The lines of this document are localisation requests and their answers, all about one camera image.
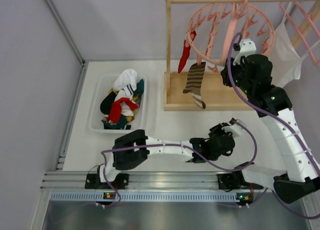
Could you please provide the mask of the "red Christmas sock front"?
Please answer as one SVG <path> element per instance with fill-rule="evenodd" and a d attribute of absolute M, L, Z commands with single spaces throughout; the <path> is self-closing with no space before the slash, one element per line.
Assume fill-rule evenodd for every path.
<path fill-rule="evenodd" d="M 106 120 L 108 122 L 117 123 L 120 121 L 120 118 L 123 115 L 120 113 L 120 109 L 116 107 L 116 104 L 113 102 L 110 113 L 107 115 Z"/>

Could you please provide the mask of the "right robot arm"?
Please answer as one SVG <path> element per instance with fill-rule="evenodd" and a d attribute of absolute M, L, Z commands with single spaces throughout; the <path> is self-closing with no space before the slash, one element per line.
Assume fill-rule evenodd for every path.
<path fill-rule="evenodd" d="M 286 166 L 285 173 L 273 176 L 272 188 L 290 204 L 319 190 L 320 165 L 305 143 L 286 91 L 272 84 L 272 69 L 268 57 L 253 54 L 242 56 L 239 63 L 227 57 L 220 74 L 223 84 L 256 110 L 270 131 Z"/>

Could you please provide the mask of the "pink round clip hanger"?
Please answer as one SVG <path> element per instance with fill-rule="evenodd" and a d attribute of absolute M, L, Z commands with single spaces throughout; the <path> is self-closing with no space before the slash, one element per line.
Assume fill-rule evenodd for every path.
<path fill-rule="evenodd" d="M 213 60 L 211 58 L 211 52 L 214 47 L 214 40 L 218 34 L 219 24 L 226 17 L 230 17 L 226 33 L 224 34 L 223 48 L 221 51 L 221 57 L 219 60 Z M 258 8 L 249 4 L 249 0 L 243 0 L 240 3 L 210 3 L 200 8 L 190 19 L 186 37 L 191 46 L 191 50 L 196 52 L 197 63 L 201 61 L 208 62 L 212 65 L 210 69 L 217 71 L 218 66 L 223 66 L 228 57 L 229 47 L 231 45 L 232 38 L 236 32 L 236 26 L 241 18 L 245 18 L 241 27 L 242 38 L 247 39 L 250 37 L 249 28 L 258 23 L 258 20 L 254 20 L 255 16 L 259 16 L 263 20 L 263 25 L 258 30 L 256 36 L 265 36 L 265 40 L 262 43 L 262 54 L 266 55 L 271 50 L 275 41 L 275 31 L 271 24 L 271 21 L 265 16 L 265 14 Z M 199 28 L 205 21 L 211 22 L 211 30 L 209 32 L 208 43 L 205 52 L 201 52 L 195 47 L 195 39 L 197 36 L 196 29 Z"/>

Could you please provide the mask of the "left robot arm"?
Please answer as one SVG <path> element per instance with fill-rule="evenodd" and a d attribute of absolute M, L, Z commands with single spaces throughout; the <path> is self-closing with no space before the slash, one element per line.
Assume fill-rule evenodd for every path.
<path fill-rule="evenodd" d="M 112 149 L 102 152 L 104 163 L 96 173 L 88 172 L 85 189 L 124 189 L 129 176 L 125 171 L 136 169 L 150 159 L 163 158 L 184 163 L 207 163 L 220 156 L 230 156 L 235 147 L 236 127 L 220 123 L 209 130 L 208 138 L 187 141 L 166 141 L 135 130 L 115 140 Z"/>

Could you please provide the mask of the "plain white sock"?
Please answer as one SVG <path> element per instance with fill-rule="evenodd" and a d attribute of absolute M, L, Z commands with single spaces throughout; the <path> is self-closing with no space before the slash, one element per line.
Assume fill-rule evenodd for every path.
<path fill-rule="evenodd" d="M 119 108 L 120 113 L 125 117 L 134 116 L 134 111 L 139 107 L 133 100 L 133 94 L 127 96 L 123 89 L 118 91 L 114 103 L 115 106 Z"/>

